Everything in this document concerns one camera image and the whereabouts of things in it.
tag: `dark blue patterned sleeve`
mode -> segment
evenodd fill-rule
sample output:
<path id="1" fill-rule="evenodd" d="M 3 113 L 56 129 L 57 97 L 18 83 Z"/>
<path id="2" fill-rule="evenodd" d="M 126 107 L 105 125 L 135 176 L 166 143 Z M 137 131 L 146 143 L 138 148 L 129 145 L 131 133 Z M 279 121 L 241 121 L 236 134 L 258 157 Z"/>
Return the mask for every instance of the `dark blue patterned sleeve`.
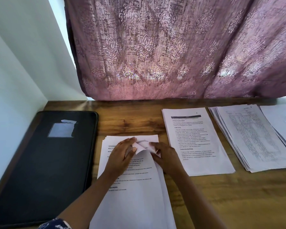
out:
<path id="1" fill-rule="evenodd" d="M 53 219 L 40 225 L 38 229 L 71 229 L 71 227 L 62 219 Z"/>

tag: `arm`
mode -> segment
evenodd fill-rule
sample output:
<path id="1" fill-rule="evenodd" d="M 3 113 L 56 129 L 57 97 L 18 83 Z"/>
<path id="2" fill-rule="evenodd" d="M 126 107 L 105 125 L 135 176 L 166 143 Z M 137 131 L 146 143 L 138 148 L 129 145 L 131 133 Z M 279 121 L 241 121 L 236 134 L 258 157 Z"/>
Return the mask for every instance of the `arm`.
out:
<path id="1" fill-rule="evenodd" d="M 195 228 L 226 229 L 213 207 L 185 172 L 175 149 L 162 142 L 151 142 L 151 145 L 158 150 L 157 154 L 161 154 L 160 158 L 152 153 L 153 159 L 176 183 Z"/>
<path id="2" fill-rule="evenodd" d="M 102 175 L 80 197 L 61 212 L 58 218 L 66 221 L 72 229 L 87 229 L 110 186 L 127 169 L 136 148 L 133 148 L 125 157 L 126 150 L 135 141 L 136 138 L 133 137 L 118 143 L 112 150 Z"/>

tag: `paper stack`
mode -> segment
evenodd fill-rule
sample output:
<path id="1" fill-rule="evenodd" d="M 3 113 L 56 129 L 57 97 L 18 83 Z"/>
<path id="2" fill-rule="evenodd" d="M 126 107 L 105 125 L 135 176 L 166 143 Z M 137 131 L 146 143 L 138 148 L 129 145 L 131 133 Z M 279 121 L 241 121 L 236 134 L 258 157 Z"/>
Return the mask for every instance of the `paper stack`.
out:
<path id="1" fill-rule="evenodd" d="M 205 108 L 162 113 L 170 145 L 189 176 L 235 172 Z"/>
<path id="2" fill-rule="evenodd" d="M 286 168 L 286 147 L 257 105 L 209 110 L 247 171 Z"/>
<path id="3" fill-rule="evenodd" d="M 98 177 L 118 142 L 133 136 L 107 136 L 102 143 Z M 93 219 L 93 228 L 168 228 L 176 229 L 163 170 L 150 154 L 149 142 L 158 135 L 135 136 L 137 152 L 128 169 L 110 187 Z"/>
<path id="4" fill-rule="evenodd" d="M 260 106 L 260 109 L 286 146 L 286 104 Z"/>

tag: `wooden table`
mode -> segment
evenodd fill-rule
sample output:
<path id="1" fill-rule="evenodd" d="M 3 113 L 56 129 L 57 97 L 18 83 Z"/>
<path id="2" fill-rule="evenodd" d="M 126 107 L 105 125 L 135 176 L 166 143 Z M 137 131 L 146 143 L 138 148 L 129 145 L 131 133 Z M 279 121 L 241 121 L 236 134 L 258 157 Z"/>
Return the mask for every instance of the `wooden table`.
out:
<path id="1" fill-rule="evenodd" d="M 45 110 L 85 110 L 99 114 L 93 178 L 96 179 L 102 140 L 107 135 L 153 135 L 168 143 L 161 109 L 200 108 L 235 104 L 273 105 L 275 99 L 178 99 L 148 101 L 49 101 Z M 286 228 L 286 169 L 247 172 L 221 130 L 215 130 L 236 172 L 191 177 L 229 228 Z M 182 196 L 168 175 L 165 181 L 177 228 L 194 228 Z"/>

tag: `patterned curtain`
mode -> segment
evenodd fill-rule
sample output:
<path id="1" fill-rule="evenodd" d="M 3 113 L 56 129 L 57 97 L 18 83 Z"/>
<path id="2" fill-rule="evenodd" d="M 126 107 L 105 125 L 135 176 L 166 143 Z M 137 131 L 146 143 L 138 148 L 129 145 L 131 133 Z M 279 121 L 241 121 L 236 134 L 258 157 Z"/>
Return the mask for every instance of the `patterned curtain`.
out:
<path id="1" fill-rule="evenodd" d="M 65 4 L 95 100 L 286 96 L 286 0 Z"/>

